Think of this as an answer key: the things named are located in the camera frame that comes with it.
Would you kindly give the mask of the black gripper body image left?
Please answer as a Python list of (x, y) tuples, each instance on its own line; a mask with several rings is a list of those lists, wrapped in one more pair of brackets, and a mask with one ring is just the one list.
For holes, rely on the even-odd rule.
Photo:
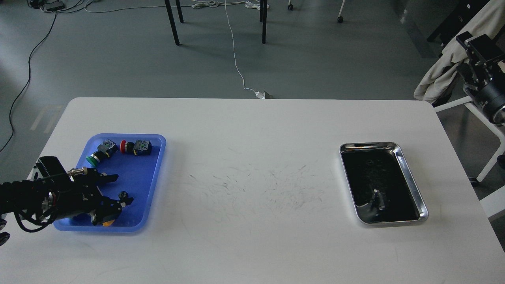
[(57, 174), (49, 176), (44, 182), (49, 187), (47, 205), (43, 206), (44, 220), (54, 221), (86, 213), (92, 221), (92, 205), (104, 196), (99, 186), (83, 187), (81, 174)]

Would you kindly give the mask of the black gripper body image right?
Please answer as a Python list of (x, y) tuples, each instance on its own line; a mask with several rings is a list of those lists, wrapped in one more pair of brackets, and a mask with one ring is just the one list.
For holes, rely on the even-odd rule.
[(493, 80), (472, 96), (472, 100), (484, 117), (492, 124), (505, 122), (505, 83)]

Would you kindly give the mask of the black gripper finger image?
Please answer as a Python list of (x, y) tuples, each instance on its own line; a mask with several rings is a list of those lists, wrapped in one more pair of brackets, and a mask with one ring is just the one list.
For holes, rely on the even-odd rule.
[(465, 63), (481, 63), (479, 75), (481, 85), (485, 86), (493, 80), (503, 80), (504, 72), (499, 63), (504, 60), (504, 52), (486, 34), (473, 36), (472, 34), (459, 34), (456, 41), (462, 46), (466, 55)]
[(92, 205), (92, 225), (102, 225), (103, 222), (116, 220), (122, 213), (123, 208), (131, 205), (134, 198), (128, 197), (122, 200), (102, 196)]
[(463, 91), (470, 97), (481, 97), (481, 63), (461, 63), (456, 67), (456, 71), (464, 82)]
[(85, 188), (97, 187), (110, 182), (116, 182), (119, 178), (118, 174), (106, 174), (99, 172), (96, 168), (81, 168), (81, 185)]

